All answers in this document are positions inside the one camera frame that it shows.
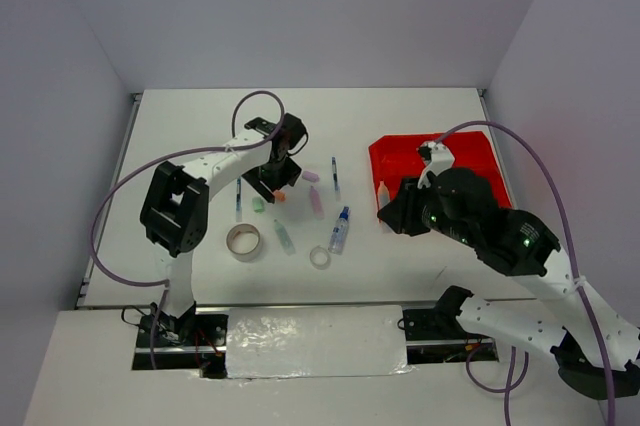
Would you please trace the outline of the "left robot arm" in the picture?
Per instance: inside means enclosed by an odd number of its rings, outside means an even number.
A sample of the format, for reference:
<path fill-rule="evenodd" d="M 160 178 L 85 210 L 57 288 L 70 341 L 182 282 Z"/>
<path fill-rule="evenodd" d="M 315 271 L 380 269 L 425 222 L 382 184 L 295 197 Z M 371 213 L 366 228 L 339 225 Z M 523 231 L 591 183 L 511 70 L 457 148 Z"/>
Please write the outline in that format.
<path fill-rule="evenodd" d="M 167 274 L 169 288 L 161 306 L 153 306 L 160 333 L 175 345 L 189 342 L 196 331 L 192 290 L 193 252 L 208 229 L 209 202 L 235 180 L 244 179 L 265 201 L 293 186 L 301 167 L 291 150 L 308 137 L 303 122 L 287 113 L 277 128 L 261 117 L 220 152 L 204 154 L 176 165 L 162 162 L 154 171 L 140 222 L 156 249 L 156 265 Z"/>

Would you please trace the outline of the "green highlighter cap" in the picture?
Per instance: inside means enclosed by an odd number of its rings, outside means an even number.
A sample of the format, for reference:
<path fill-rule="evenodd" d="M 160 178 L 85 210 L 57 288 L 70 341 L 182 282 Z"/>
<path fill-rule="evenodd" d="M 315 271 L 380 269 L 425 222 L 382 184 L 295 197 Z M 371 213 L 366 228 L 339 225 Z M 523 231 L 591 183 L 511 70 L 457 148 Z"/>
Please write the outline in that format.
<path fill-rule="evenodd" d="M 261 214 L 265 211 L 265 203 L 261 197 L 254 197 L 252 199 L 252 210 L 257 214 Z"/>

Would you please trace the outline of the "orange highlighter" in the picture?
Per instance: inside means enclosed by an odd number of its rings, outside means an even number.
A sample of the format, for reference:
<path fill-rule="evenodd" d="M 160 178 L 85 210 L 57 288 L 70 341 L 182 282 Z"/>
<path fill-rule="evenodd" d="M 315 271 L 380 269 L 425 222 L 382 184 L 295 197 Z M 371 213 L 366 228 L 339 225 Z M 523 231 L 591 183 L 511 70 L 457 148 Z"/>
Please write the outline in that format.
<path fill-rule="evenodd" d="M 379 209 L 382 209 L 383 207 L 388 205 L 390 202 L 389 189 L 386 186 L 384 181 L 379 182 L 379 185 L 377 188 L 377 202 L 378 202 Z"/>

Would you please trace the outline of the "green highlighter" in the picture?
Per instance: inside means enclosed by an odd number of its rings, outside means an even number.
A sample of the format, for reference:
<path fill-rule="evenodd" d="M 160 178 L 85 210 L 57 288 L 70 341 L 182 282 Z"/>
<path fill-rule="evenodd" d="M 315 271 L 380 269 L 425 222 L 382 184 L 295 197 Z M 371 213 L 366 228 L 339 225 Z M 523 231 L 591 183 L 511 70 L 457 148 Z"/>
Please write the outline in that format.
<path fill-rule="evenodd" d="M 273 221 L 273 226 L 283 251 L 287 255 L 293 255 L 296 252 L 296 250 L 292 242 L 292 239 L 289 236 L 285 226 L 282 223 L 280 223 L 277 219 Z"/>

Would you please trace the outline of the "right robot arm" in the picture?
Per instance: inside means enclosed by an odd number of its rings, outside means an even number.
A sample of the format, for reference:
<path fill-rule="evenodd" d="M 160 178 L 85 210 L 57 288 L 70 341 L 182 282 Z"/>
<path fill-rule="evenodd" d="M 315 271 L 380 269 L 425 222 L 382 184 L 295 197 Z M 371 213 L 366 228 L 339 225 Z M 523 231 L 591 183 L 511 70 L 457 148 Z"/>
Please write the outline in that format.
<path fill-rule="evenodd" d="M 574 279 L 569 256 L 549 228 L 529 212 L 501 207 L 489 181 L 470 169 L 451 168 L 427 178 L 426 186 L 403 179 L 379 219 L 397 234 L 435 231 L 470 247 L 481 263 L 527 289 L 555 318 L 548 323 L 522 316 L 451 286 L 437 302 L 436 329 L 446 337 L 462 331 L 491 336 L 553 360 L 569 387 L 595 400 L 607 397 L 608 364 L 615 397 L 637 395 L 638 327 L 615 313 L 587 282 Z M 595 326 L 604 338 L 607 362 Z"/>

